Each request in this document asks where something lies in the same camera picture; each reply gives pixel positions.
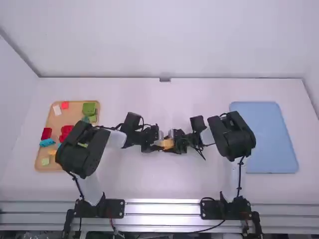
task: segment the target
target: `white tabletop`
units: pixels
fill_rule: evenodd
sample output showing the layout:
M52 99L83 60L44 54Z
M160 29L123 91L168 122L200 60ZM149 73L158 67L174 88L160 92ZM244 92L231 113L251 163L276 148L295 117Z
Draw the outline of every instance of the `white tabletop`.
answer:
M69 201L78 192L64 172L39 173L34 161L50 105L60 100L98 100L100 123L115 126L127 112L142 115L161 130L191 131L189 118L204 119L229 111L233 101L275 101L289 131L299 171L296 174L246 174L243 194L258 203L318 203L319 123L299 79L43 79L34 90L12 157L0 182L0 200ZM215 146L185 155L141 153L139 146L106 149L97 170L107 197L218 198L224 177L223 158Z

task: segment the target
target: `red block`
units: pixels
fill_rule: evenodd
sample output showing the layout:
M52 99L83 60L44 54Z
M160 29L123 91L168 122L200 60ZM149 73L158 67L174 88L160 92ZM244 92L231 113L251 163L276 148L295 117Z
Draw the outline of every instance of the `red block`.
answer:
M68 134L71 132L71 130L73 129L73 125L65 125L61 128L61 135L59 137L59 141L62 143L66 137L68 136Z
M51 138L52 129L51 128L44 128L41 136L41 140L45 140Z
M73 129L73 125L65 125L61 128L61 133L68 135L72 129Z
M62 108L63 110L67 110L67 109L69 108L69 102L68 102L68 101L62 102L61 108Z
M67 135L64 135L64 134L60 135L60 137L59 137L60 143L63 143L63 141L66 139L66 137L67 137Z

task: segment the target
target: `small colored block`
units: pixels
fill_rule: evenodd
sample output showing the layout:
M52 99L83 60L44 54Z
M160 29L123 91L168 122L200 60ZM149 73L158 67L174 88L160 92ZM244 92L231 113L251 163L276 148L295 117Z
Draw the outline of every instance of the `small colored block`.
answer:
M66 137L67 137L67 135L65 135L65 134L60 135L59 141L60 141L61 143L63 143L64 140L66 139Z
M59 105L53 106L53 111L54 111L55 116L59 116L62 114L62 111L61 111L61 108Z
M41 147L48 147L48 146L53 145L53 144L55 144L55 142L53 141L53 139L47 138L47 139L45 139L45 140L42 140L39 145L40 145Z
M89 121L90 123L95 123L96 122L96 115L93 115L93 116L89 116Z
M55 155L55 154L56 154L56 149L50 150L50 151L49 151L49 154L50 154L50 155Z
M95 108L94 102L83 103L82 113L86 116L93 116L95 114Z
M51 128L44 128L42 132L41 140L50 138L51 134L52 134Z
M61 133L68 135L73 129L73 125L65 125L61 127Z
M89 119L89 117L84 116L83 118L81 118L81 121L84 121L84 122L86 122L86 123L89 123L89 122L90 122L90 119Z
M78 145L84 148L87 148L89 146L87 143L78 143Z
M43 158L41 160L41 164L42 164L42 166L49 165L50 164L50 159L49 158Z
M69 102L68 102L68 101L62 102L61 108L62 108L63 110L67 110L67 109L69 108Z

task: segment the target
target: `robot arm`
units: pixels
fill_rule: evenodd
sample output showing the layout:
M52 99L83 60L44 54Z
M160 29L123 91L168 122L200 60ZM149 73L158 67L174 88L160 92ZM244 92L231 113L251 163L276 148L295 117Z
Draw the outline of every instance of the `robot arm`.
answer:
M127 148L140 145L141 152L163 151L176 154L187 153L187 147L190 146L205 159L202 154L204 147L216 144L219 153L228 159L227 162L231 167L238 167L238 164L241 167L244 157L249 156L252 148L256 146L255 136L248 125L238 112L213 116L207 120L209 127L205 125L203 116L192 117L190 118L192 133L185 134L182 129L171 129L166 137L157 124L144 124L144 119L135 113L128 113L123 123L112 128L92 126L83 121L77 122L55 157L62 169L73 177L82 197L82 200L77 201L74 210L70 213L68 211L65 225L71 223L73 212L78 217L122 218L124 216L124 213L120 213L119 216L109 212L113 203L117 207L120 204L120 209L124 211L125 202L106 199L95 173L106 146ZM221 194L223 208L229 208L228 204L232 205L233 209L240 208L237 205L241 205L242 202L247 205L247 200L239 197L239 174L232 173L230 178L231 196L227 198L228 201L232 198L234 201L227 203Z

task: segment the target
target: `yellow block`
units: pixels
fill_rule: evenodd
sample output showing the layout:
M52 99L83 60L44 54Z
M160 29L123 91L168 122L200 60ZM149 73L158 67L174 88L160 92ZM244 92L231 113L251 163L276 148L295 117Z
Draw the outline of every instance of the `yellow block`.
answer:
M50 151L49 151L49 154L54 156L54 155L56 154L56 149L50 150Z
M164 150L168 150L174 147L174 141L171 138L164 139L162 142L160 142L160 146L163 147Z

